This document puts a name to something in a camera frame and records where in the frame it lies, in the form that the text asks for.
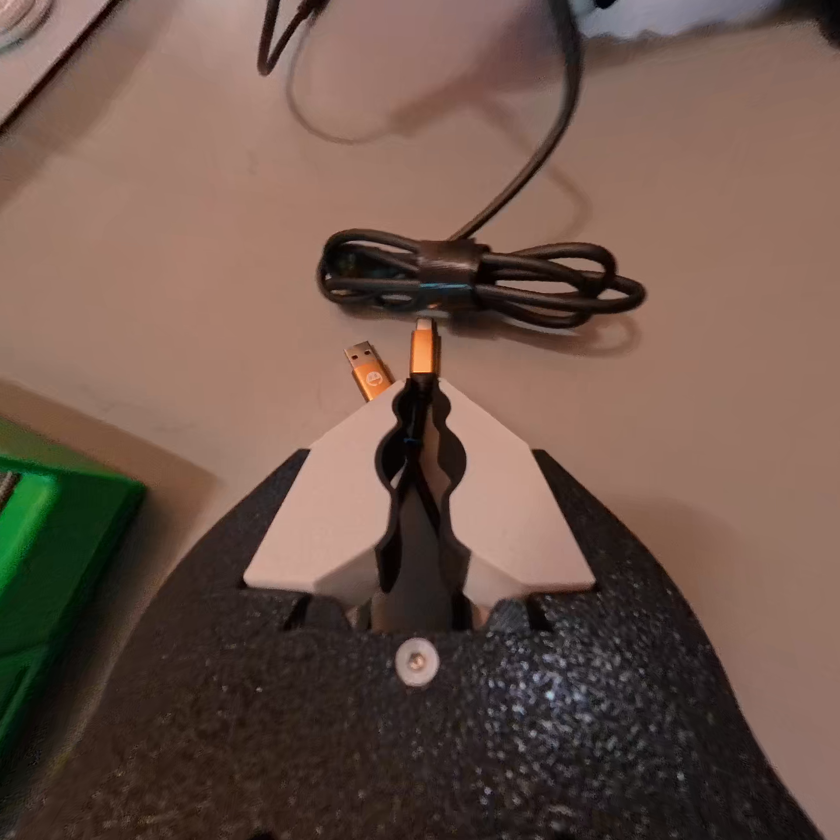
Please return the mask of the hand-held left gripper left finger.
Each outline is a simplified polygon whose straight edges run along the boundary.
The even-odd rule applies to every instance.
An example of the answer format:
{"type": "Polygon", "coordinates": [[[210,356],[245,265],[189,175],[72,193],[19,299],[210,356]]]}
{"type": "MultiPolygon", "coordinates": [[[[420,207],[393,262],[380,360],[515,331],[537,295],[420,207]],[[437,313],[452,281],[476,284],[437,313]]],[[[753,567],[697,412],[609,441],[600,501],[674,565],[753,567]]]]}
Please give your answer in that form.
{"type": "Polygon", "coordinates": [[[396,491],[408,380],[315,441],[244,572],[256,590],[327,596],[345,608],[390,592],[402,566],[396,491]]]}

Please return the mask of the white book stand base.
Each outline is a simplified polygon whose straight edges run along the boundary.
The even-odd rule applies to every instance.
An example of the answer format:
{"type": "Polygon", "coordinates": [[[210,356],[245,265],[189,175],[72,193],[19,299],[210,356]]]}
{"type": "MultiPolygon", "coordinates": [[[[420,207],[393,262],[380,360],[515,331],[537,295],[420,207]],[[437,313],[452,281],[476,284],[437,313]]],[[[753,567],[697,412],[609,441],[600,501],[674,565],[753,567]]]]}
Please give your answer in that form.
{"type": "Polygon", "coordinates": [[[121,5],[121,1],[2,2],[2,133],[121,5]]]}

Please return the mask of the grey desk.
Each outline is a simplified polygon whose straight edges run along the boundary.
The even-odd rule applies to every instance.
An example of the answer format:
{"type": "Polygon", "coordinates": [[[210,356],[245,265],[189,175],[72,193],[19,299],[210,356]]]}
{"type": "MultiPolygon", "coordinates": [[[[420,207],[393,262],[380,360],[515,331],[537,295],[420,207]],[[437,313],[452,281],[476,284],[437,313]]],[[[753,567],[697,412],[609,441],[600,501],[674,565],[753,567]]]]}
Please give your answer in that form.
{"type": "MultiPolygon", "coordinates": [[[[262,2],[128,2],[2,137],[2,413],[150,488],[47,697],[51,775],[173,566],[406,368],[314,268],[346,228],[442,238],[550,126],[523,2],[335,2],[256,71],[262,2]]],[[[609,248],[635,314],[447,332],[444,372],[551,453],[691,603],[745,717],[838,838],[838,50],[810,20],[592,43],[569,133],[482,239],[609,248]]]]}

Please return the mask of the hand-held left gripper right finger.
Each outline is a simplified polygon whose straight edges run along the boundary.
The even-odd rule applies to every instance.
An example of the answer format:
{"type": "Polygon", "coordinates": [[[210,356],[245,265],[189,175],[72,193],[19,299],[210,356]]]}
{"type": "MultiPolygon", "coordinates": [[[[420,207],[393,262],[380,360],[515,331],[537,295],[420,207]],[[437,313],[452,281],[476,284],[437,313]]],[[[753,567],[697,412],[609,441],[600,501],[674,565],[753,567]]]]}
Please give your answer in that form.
{"type": "Polygon", "coordinates": [[[530,446],[445,379],[429,417],[429,486],[444,580],[475,613],[595,585],[530,446]]]}

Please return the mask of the green plastic bin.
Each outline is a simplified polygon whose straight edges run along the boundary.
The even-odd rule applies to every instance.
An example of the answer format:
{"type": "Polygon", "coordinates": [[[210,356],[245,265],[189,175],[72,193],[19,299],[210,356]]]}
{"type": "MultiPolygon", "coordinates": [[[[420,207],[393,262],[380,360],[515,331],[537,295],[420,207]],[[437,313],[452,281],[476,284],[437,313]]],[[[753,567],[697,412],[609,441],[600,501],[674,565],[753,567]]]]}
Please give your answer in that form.
{"type": "Polygon", "coordinates": [[[1,754],[146,495],[138,480],[1,420],[1,754]]]}

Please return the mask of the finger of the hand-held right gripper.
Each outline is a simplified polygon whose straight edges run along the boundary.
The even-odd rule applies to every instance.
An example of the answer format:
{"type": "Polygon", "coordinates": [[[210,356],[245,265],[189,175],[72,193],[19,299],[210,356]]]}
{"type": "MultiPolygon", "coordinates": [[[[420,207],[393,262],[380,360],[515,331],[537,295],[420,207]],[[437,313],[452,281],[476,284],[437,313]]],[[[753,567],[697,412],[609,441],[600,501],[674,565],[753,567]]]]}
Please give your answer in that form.
{"type": "Polygon", "coordinates": [[[577,9],[588,39],[673,38],[754,24],[779,12],[781,1],[579,1],[577,9]]]}

